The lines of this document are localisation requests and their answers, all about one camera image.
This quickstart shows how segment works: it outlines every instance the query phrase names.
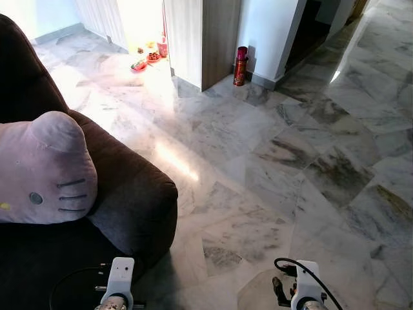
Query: hello kitty cushion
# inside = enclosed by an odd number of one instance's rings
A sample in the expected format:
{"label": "hello kitty cushion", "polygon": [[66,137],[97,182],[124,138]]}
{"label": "hello kitty cushion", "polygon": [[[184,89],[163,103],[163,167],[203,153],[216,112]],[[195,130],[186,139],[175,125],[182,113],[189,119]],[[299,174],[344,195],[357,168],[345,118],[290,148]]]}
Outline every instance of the hello kitty cushion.
{"label": "hello kitty cushion", "polygon": [[0,222],[50,224],[84,217],[97,174],[80,126],[62,112],[0,124]]}

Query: embroidered eye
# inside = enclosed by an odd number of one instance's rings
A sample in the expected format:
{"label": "embroidered eye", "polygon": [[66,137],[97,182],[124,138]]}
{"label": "embroidered eye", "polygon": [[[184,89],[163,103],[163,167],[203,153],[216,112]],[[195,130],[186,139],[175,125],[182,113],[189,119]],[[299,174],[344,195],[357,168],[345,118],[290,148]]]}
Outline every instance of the embroidered eye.
{"label": "embroidered eye", "polygon": [[40,205],[43,202],[43,198],[36,192],[31,192],[29,198],[34,205]]}

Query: yellow nose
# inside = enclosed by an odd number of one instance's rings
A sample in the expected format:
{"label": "yellow nose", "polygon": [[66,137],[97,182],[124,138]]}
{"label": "yellow nose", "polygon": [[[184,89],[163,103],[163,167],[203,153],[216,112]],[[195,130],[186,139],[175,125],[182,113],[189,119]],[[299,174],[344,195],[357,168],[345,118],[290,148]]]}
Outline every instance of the yellow nose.
{"label": "yellow nose", "polygon": [[8,211],[10,210],[10,205],[5,202],[0,202],[0,209]]}

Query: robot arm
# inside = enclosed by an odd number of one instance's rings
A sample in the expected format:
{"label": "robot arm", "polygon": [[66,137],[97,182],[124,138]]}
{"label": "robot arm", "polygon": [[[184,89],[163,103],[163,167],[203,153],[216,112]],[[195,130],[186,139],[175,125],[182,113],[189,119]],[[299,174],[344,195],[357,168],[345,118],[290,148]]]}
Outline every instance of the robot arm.
{"label": "robot arm", "polygon": [[115,257],[110,269],[108,286],[103,295],[101,305],[95,310],[132,310],[134,299],[130,292],[132,272],[135,261],[133,258]]}
{"label": "robot arm", "polygon": [[[296,264],[296,266],[285,265],[280,267],[277,264],[280,261],[292,262],[293,264]],[[291,310],[328,310],[324,305],[324,301],[327,299],[327,294],[321,292],[321,288],[323,288],[331,297],[337,308],[343,310],[334,296],[332,296],[331,292],[319,279],[319,267],[316,262],[278,258],[274,264],[279,270],[296,278],[296,283],[293,288],[290,289],[291,300],[286,298],[283,284],[280,279],[277,277],[272,279],[272,285],[274,286],[274,292],[278,299],[278,305],[281,307],[290,307]]]}

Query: red container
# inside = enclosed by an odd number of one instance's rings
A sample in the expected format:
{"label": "red container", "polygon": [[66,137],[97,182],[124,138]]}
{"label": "red container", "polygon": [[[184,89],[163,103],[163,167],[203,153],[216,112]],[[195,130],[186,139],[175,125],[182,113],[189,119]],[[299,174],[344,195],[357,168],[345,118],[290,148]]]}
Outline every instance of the red container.
{"label": "red container", "polygon": [[235,64],[234,71],[234,85],[243,86],[245,82],[245,73],[247,72],[247,52],[248,49],[245,46],[238,48],[237,62]]}

